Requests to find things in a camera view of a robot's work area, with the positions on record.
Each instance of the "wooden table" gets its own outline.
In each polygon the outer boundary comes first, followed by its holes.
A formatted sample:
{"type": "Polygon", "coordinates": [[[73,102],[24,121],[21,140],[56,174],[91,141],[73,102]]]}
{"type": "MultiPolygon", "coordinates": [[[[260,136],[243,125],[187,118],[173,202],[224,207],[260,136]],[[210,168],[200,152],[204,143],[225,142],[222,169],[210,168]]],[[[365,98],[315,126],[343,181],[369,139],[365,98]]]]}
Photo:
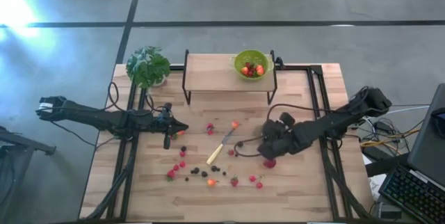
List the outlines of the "wooden table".
{"type": "MultiPolygon", "coordinates": [[[[322,66],[331,108],[338,108],[348,101],[340,66],[337,63],[322,66]]],[[[116,66],[113,80],[120,91],[118,104],[125,108],[131,82],[127,78],[124,65],[116,66]]],[[[304,72],[277,72],[277,82],[274,104],[289,103],[312,107],[307,75],[304,72]]],[[[172,142],[169,150],[163,149],[163,134],[140,135],[127,221],[332,220],[318,141],[301,153],[278,158],[273,169],[264,168],[261,157],[231,157],[227,151],[235,142],[259,135],[260,126],[269,108],[264,93],[193,93],[193,103],[188,106],[181,83],[182,72],[172,72],[166,84],[150,89],[149,93],[156,106],[171,102],[176,119],[185,122],[190,128],[185,135],[172,142]],[[213,173],[205,164],[206,160],[220,145],[233,120],[238,120],[241,126],[213,163],[221,171],[213,173]],[[208,122],[216,127],[212,136],[205,132],[208,122]],[[187,147],[187,155],[181,158],[179,149],[183,145],[187,147]],[[175,181],[167,182],[165,174],[180,161],[186,162],[186,168],[179,171],[175,181]],[[194,167],[207,171],[210,176],[206,179],[216,179],[219,181],[218,185],[208,188],[205,179],[190,174],[194,167]],[[223,176],[223,171],[227,172],[227,176],[223,176]],[[234,175],[239,178],[239,184],[235,188],[229,183],[234,175]],[[255,188],[254,183],[248,180],[250,175],[263,175],[264,187],[255,188]]],[[[286,107],[277,107],[270,116],[278,119],[283,111],[289,112],[296,121],[314,118],[312,111],[286,107]]],[[[108,132],[101,132],[98,143],[110,137],[108,132]]],[[[255,153],[258,144],[259,141],[246,143],[239,151],[255,153]]],[[[80,217],[87,216],[109,190],[118,146],[118,143],[108,143],[96,151],[80,217]]],[[[344,138],[340,153],[346,183],[368,209],[373,201],[357,139],[344,138]]],[[[340,213],[343,213],[339,190],[336,189],[336,192],[340,213]]],[[[115,213],[119,213],[120,199],[121,193],[118,195],[115,213]]]]}

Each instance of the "wooden shelf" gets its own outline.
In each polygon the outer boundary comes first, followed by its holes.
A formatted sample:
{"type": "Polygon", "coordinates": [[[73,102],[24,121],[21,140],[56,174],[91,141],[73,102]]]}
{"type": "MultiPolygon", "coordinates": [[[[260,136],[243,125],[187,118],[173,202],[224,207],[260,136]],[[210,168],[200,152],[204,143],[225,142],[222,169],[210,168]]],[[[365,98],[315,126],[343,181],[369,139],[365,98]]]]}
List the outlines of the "wooden shelf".
{"type": "Polygon", "coordinates": [[[259,81],[242,79],[230,65],[236,54],[189,54],[187,56],[185,90],[193,92],[273,92],[276,90],[273,71],[259,81]]]}

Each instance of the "knife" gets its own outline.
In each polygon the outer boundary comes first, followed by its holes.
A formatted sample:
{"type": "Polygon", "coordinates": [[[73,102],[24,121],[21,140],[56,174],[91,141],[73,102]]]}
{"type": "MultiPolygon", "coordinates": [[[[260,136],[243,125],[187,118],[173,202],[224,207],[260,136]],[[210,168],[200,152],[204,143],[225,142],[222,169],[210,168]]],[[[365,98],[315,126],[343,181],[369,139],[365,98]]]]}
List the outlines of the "knife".
{"type": "Polygon", "coordinates": [[[207,160],[207,165],[210,165],[213,162],[213,160],[218,156],[218,154],[220,153],[224,145],[227,143],[227,141],[229,140],[230,136],[233,134],[234,131],[235,129],[230,130],[230,132],[223,138],[223,140],[221,141],[221,145],[215,150],[215,152],[213,152],[213,154],[211,154],[211,156],[207,160]]]}

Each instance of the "knife handle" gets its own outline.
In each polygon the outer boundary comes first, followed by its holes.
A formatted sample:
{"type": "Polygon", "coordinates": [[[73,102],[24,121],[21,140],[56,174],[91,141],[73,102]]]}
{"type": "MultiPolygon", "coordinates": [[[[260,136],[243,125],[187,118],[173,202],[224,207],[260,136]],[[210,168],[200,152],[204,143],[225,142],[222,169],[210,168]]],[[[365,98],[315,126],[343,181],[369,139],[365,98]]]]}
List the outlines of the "knife handle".
{"type": "Polygon", "coordinates": [[[222,148],[224,147],[223,144],[221,144],[216,150],[215,152],[213,152],[213,154],[211,154],[211,156],[209,157],[209,159],[207,160],[207,165],[210,165],[213,160],[218,156],[218,154],[220,153],[220,151],[222,150],[222,148]]]}

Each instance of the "plant pot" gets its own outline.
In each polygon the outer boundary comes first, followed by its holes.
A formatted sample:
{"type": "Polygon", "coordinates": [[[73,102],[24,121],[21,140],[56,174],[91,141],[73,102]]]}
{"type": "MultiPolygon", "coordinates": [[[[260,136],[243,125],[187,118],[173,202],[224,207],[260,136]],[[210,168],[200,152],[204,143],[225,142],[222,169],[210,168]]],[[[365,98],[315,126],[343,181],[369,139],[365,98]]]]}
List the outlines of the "plant pot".
{"type": "Polygon", "coordinates": [[[159,83],[153,83],[152,87],[159,87],[159,86],[161,86],[162,84],[164,84],[164,82],[165,82],[166,80],[167,80],[167,77],[165,77],[165,75],[164,75],[164,77],[162,78],[162,81],[159,82],[159,83]]]}

